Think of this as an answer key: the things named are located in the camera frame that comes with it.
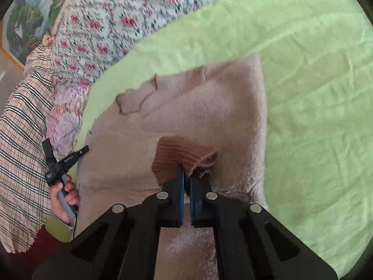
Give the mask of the dark red sleeve forearm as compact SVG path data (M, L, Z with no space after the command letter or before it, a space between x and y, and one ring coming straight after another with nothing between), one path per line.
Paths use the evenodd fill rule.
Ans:
M32 275L54 252L71 240L71 226L43 225L37 232L34 242L24 252L6 252L7 276L2 279L32 279Z

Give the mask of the person's left hand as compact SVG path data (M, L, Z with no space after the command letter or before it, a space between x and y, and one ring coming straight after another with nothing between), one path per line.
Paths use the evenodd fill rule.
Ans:
M80 195L74 182L72 181L72 177L70 175L66 175L66 180L66 184L57 183L51 187L51 210L52 213L63 223L70 225L73 217L69 217L67 215L58 198L58 193L61 190L65 190L68 194L65 196L64 201L69 205L76 205L77 207L80 206Z

